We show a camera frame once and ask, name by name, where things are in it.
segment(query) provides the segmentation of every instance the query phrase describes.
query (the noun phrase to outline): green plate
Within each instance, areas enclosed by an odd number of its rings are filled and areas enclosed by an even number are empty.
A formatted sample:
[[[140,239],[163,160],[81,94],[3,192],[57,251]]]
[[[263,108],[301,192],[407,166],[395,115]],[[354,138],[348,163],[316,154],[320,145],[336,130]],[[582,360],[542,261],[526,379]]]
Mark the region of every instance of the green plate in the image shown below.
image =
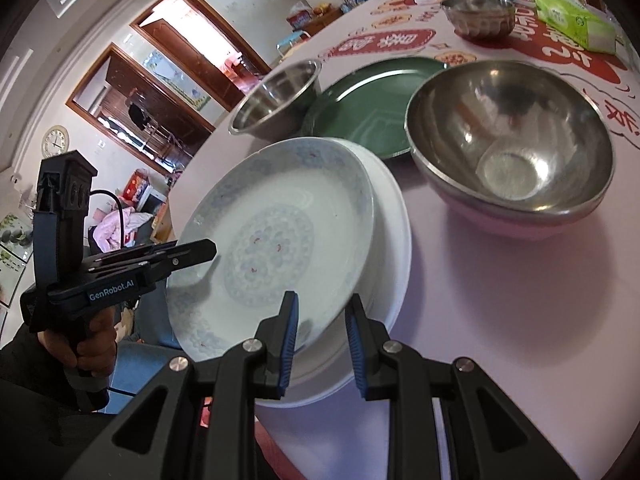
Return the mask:
[[[302,134],[351,140],[382,159],[406,153],[404,115],[411,96],[444,68],[429,57],[396,57],[351,72],[316,100]]]

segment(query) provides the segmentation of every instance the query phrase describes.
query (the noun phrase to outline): hand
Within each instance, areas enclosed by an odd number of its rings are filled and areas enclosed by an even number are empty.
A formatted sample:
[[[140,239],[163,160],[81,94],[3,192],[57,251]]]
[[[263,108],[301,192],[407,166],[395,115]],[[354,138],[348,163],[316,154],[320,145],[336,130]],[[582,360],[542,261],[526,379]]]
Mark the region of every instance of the hand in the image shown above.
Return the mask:
[[[94,316],[89,330],[94,334],[82,341],[78,357],[74,354],[66,338],[53,330],[38,332],[38,341],[47,352],[69,368],[88,370],[94,377],[108,377],[116,365],[116,329],[113,327],[113,307],[105,308]]]

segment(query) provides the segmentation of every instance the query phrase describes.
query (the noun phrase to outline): pink tablecloth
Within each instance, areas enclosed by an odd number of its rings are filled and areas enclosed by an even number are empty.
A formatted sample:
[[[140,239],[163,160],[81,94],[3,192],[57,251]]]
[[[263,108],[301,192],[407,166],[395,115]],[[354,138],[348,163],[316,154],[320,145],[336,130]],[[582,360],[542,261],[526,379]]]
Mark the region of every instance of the pink tablecloth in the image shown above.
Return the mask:
[[[424,356],[469,355],[558,448],[582,480],[597,480],[640,420],[640,86],[613,56],[586,52],[526,6],[500,46],[459,38],[439,0],[370,0],[301,46],[286,64],[324,60],[323,88],[389,56],[450,63],[526,60],[559,73],[600,107],[617,168],[601,207],[543,242],[479,232],[451,213],[411,160],[391,163],[414,236],[409,290],[392,336]],[[177,233],[204,194],[263,144],[223,122],[170,197]],[[309,480],[386,476],[386,403],[353,384],[293,410],[258,418]]]

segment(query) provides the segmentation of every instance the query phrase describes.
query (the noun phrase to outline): metal bowl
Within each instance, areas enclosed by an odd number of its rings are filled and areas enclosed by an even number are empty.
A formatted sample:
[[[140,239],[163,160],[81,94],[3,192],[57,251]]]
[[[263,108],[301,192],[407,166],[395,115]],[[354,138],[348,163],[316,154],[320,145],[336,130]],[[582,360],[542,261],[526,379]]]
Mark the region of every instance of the metal bowl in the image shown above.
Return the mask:
[[[613,146],[595,105],[526,63],[437,73],[412,97],[405,128],[438,194],[496,234],[560,232],[598,206],[613,176]]]
[[[440,6],[456,32],[466,38],[503,38],[516,25],[516,8],[509,0],[443,0]]]
[[[296,134],[320,94],[321,68],[317,59],[307,59],[269,74],[232,112],[229,133],[271,142]]]

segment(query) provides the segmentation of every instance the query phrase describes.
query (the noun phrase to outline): clock face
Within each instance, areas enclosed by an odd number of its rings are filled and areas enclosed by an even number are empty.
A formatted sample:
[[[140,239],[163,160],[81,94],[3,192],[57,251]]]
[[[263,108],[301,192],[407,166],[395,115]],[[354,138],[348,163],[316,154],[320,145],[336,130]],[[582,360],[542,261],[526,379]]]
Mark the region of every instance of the clock face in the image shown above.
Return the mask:
[[[63,126],[54,126],[42,138],[42,156],[61,155],[69,149],[69,133]]]

